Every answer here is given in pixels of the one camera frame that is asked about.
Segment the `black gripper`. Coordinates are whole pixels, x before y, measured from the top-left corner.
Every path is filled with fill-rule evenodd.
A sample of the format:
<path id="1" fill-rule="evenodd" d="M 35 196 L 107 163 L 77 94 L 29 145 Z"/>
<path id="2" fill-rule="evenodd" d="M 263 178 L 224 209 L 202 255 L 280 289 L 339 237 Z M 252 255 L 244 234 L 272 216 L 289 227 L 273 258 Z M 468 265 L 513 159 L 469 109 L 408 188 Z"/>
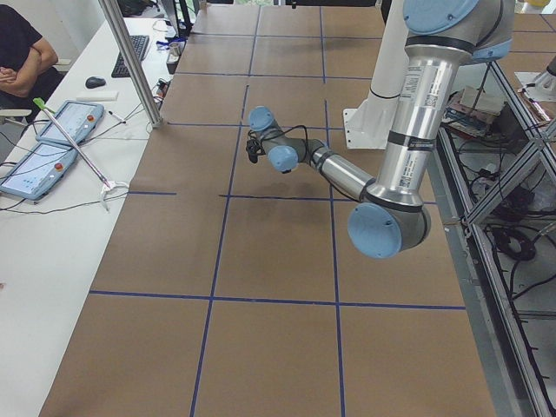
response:
<path id="1" fill-rule="evenodd" d="M 253 130 L 248 132 L 246 152 L 248 157 L 260 157 L 266 155 L 266 152 L 261 145 L 261 140 Z"/>

